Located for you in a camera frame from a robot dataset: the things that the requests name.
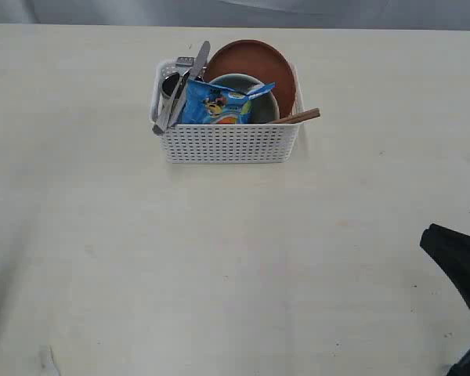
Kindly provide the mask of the brown round plate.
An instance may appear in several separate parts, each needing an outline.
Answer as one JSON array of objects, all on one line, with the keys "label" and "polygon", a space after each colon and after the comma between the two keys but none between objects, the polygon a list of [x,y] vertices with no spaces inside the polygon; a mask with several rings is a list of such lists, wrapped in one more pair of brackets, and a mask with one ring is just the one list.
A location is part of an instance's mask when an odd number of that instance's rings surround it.
[{"label": "brown round plate", "polygon": [[224,74],[246,74],[261,82],[275,83],[272,92],[282,118],[291,114],[297,84],[291,65],[271,45],[258,40],[231,42],[209,60],[204,80],[211,81]]}]

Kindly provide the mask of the stainless steel knife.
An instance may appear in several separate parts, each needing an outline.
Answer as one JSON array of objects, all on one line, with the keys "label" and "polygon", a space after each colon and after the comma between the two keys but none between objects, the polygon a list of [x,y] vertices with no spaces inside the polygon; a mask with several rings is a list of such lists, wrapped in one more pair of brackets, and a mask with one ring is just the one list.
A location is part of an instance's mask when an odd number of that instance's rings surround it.
[{"label": "stainless steel knife", "polygon": [[169,100],[168,105],[164,108],[164,115],[165,115],[165,130],[168,130],[173,125],[177,123],[179,120],[179,116],[181,115],[183,108],[186,104],[186,89],[189,83],[194,82],[195,79],[199,76],[199,74],[204,69],[204,65],[207,63],[208,55],[211,50],[211,44],[209,41],[204,41],[197,57],[193,61],[193,66],[190,68],[188,76],[183,75],[183,90],[181,95],[177,101],[177,104],[174,110],[171,110],[173,100],[175,98],[175,94],[179,86],[176,86],[171,98]]}]

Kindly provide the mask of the stainless steel cup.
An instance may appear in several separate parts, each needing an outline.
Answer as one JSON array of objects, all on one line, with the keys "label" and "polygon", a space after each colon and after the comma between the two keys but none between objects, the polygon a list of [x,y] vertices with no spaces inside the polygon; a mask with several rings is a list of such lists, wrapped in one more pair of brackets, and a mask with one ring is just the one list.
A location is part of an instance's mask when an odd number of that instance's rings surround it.
[{"label": "stainless steel cup", "polygon": [[178,86],[179,88],[176,91],[171,110],[174,110],[183,90],[183,76],[179,72],[174,72],[163,78],[163,80],[161,81],[160,88],[163,107],[170,100],[170,97],[176,86]]}]

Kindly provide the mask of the brown wooden chopsticks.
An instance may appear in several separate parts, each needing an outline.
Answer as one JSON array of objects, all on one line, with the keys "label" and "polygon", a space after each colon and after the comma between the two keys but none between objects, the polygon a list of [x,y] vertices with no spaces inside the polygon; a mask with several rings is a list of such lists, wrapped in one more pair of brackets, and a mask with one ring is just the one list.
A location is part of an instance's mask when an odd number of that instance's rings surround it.
[{"label": "brown wooden chopsticks", "polygon": [[297,124],[302,121],[308,121],[320,116],[320,109],[313,108],[312,110],[307,110],[301,113],[290,115],[288,117],[283,117],[275,121],[271,121],[271,124]]}]

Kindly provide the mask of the white perforated plastic basket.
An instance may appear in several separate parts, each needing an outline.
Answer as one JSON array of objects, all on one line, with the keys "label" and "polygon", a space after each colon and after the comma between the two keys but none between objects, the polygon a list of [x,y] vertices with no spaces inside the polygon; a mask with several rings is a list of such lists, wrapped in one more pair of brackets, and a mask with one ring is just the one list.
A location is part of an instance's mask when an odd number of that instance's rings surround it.
[{"label": "white perforated plastic basket", "polygon": [[[289,158],[298,135],[297,124],[180,124],[179,120],[165,130],[160,83],[171,73],[188,76],[194,58],[166,60],[157,66],[150,103],[152,129],[161,140],[161,148],[168,161],[174,163],[273,163]],[[206,66],[195,79],[204,80]],[[297,84],[295,103],[291,114],[303,111],[302,97]]]}]

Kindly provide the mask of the blue snack bag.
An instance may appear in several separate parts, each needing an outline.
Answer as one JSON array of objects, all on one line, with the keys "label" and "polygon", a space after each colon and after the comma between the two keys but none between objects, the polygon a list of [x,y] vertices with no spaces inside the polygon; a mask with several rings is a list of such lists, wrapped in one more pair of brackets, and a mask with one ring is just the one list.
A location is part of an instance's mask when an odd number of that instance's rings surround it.
[{"label": "blue snack bag", "polygon": [[186,102],[180,124],[248,124],[252,102],[271,93],[275,83],[253,86],[241,92],[226,86],[191,81],[186,87]]}]

